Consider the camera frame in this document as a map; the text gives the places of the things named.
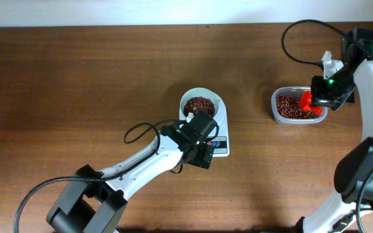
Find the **wooden table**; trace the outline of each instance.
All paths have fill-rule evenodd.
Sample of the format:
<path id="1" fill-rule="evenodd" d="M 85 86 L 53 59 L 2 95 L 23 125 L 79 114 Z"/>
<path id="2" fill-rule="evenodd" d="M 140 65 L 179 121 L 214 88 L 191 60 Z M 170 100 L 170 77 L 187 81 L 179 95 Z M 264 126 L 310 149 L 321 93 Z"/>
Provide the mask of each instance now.
<path id="1" fill-rule="evenodd" d="M 347 31 L 356 25 L 336 23 Z M 0 28 L 0 232 L 36 184 L 85 164 L 114 165 L 143 148 L 123 134 L 139 122 L 178 116 L 183 93 L 208 87 L 229 110 L 231 154 L 209 170 L 163 173 L 137 192 L 120 228 L 261 230 L 290 227 L 333 188 L 340 159 L 361 140 L 359 104 L 310 126 L 275 123 L 271 95 L 309 86 L 317 67 L 288 59 L 288 24 Z M 300 25 L 286 46 L 294 56 L 340 57 L 341 37 Z M 20 232 L 52 232 L 45 216 L 66 183 L 38 192 Z M 373 232 L 373 214 L 363 219 Z"/>

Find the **coffee bean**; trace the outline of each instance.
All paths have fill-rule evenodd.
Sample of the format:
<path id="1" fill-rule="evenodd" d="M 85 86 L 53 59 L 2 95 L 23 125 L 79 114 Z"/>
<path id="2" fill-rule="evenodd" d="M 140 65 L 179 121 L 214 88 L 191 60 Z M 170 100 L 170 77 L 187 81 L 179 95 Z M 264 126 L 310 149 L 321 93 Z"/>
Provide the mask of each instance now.
<path id="1" fill-rule="evenodd" d="M 292 119 L 315 119 L 319 115 L 313 111 L 306 111 L 300 109 L 301 96 L 289 97 L 284 95 L 276 96 L 277 111 L 282 117 Z"/>
<path id="2" fill-rule="evenodd" d="M 212 117 L 215 114 L 215 107 L 210 99 L 204 97 L 193 97 L 186 101 L 184 115 L 188 116 L 189 113 L 195 115 L 201 110 Z"/>

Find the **rectangular container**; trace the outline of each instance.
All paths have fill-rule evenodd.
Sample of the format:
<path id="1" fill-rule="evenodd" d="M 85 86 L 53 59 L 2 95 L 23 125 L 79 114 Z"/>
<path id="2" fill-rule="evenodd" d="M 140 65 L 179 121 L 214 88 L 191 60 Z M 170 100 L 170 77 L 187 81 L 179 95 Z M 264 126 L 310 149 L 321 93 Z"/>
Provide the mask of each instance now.
<path id="1" fill-rule="evenodd" d="M 321 107 L 322 108 L 322 115 L 319 118 L 316 119 L 292 119 L 292 118 L 284 118 L 282 115 L 280 115 L 277 111 L 277 103 L 276 103 L 276 96 L 278 95 L 285 95 L 289 97 L 296 97 L 296 96 L 302 96 L 304 92 L 310 91 L 310 87 L 282 87 L 277 89 L 272 97 L 271 97 L 271 108 L 273 109 L 273 114 L 275 117 L 275 120 L 279 124 L 314 124 L 319 123 L 328 114 L 328 108 L 327 107 Z"/>

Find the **red plastic scoop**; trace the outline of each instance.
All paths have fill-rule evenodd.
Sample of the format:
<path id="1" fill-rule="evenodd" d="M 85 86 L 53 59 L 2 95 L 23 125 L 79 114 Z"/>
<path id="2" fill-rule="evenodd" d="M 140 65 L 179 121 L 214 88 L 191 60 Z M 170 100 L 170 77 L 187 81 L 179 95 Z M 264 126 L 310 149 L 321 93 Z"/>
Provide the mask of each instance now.
<path id="1" fill-rule="evenodd" d="M 306 91 L 302 99 L 300 100 L 300 109 L 306 111 L 313 111 L 317 115 L 322 115 L 322 108 L 321 107 L 312 107 L 311 106 L 311 93 L 310 91 Z"/>

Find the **bowl of coffee beans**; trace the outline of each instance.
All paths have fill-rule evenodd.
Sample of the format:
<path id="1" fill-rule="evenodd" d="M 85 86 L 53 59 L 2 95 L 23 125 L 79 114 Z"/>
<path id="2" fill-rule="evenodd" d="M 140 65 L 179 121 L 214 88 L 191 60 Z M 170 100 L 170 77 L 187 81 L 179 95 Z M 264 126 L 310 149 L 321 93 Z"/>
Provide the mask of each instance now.
<path id="1" fill-rule="evenodd" d="M 273 115 L 279 124 L 314 124 L 321 122 L 328 114 L 327 107 L 321 107 L 320 115 L 300 108 L 302 95 L 310 87 L 282 87 L 271 97 Z"/>

